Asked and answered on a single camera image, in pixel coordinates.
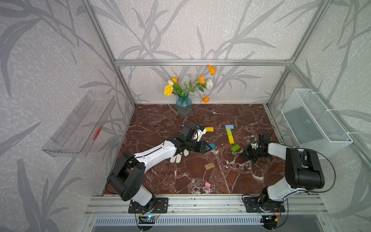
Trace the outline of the light blue block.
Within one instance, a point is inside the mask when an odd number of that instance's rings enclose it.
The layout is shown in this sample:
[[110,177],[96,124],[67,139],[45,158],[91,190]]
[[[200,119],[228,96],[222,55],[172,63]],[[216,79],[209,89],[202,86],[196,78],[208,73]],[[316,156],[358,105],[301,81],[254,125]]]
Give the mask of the light blue block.
[[231,130],[233,130],[233,129],[234,129],[234,126],[233,126],[233,125],[226,125],[225,128],[226,128],[226,129],[231,129]]

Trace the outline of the dark wood block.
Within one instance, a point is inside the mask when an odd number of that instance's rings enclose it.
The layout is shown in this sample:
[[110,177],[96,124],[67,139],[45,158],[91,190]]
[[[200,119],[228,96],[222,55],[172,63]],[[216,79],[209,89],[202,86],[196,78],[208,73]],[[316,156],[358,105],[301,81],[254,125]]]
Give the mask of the dark wood block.
[[204,167],[205,167],[205,170],[208,171],[208,170],[214,169],[215,165],[213,162],[211,162],[211,163],[206,164]]

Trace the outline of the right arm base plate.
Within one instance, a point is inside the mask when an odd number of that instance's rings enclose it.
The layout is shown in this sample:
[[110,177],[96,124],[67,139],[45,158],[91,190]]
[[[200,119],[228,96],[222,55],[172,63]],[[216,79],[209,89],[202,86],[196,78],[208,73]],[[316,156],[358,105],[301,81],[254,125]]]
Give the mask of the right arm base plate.
[[243,196],[242,201],[247,213],[284,213],[284,202],[267,201],[260,203],[260,197]]

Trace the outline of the small yellow block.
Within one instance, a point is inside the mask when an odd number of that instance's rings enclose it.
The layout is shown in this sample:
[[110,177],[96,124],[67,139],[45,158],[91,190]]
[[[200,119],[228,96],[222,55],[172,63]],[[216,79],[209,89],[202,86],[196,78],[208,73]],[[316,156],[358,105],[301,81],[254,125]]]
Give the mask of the small yellow block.
[[229,140],[229,144],[231,145],[235,143],[232,135],[228,135],[228,140]]

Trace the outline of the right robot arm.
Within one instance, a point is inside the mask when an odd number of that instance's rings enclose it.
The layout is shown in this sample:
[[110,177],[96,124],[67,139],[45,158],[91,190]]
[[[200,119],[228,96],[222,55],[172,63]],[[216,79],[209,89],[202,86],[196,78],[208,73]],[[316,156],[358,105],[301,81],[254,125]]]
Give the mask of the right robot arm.
[[259,158],[269,157],[285,161],[285,176],[274,185],[265,187],[258,198],[258,205],[264,212],[278,207],[293,194],[321,189],[325,185],[316,151],[273,143],[266,133],[260,134],[259,141],[248,145],[240,156],[253,163]]

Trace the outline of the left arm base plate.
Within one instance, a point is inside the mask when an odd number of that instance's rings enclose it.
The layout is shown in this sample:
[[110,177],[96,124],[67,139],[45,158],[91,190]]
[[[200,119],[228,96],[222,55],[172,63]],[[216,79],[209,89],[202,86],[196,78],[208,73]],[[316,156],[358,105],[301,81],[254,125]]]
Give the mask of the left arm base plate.
[[131,200],[129,204],[129,214],[146,214],[156,213],[162,214],[167,213],[169,206],[169,198],[166,197],[154,197],[145,206],[140,205],[136,201]]

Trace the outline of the dark green block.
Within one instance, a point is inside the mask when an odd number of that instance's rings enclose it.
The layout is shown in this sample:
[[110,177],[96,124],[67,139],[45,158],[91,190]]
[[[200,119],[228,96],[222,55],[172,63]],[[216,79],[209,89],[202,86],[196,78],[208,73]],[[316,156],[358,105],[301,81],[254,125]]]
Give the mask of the dark green block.
[[231,151],[232,151],[233,153],[235,153],[235,152],[237,152],[240,148],[241,148],[241,147],[240,147],[239,145],[235,145],[235,146],[233,146],[233,147],[231,148]]

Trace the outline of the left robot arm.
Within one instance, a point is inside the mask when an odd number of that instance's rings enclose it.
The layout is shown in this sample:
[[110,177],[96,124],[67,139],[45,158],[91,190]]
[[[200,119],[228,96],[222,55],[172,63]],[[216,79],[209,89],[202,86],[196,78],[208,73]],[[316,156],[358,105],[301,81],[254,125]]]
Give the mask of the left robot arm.
[[141,206],[148,205],[155,196],[142,185],[145,173],[164,160],[179,163],[191,151],[201,154],[211,151],[212,147],[202,140],[206,133],[207,129],[202,125],[186,124],[177,136],[154,148],[136,154],[124,153],[108,175],[107,184],[123,201],[132,200]]

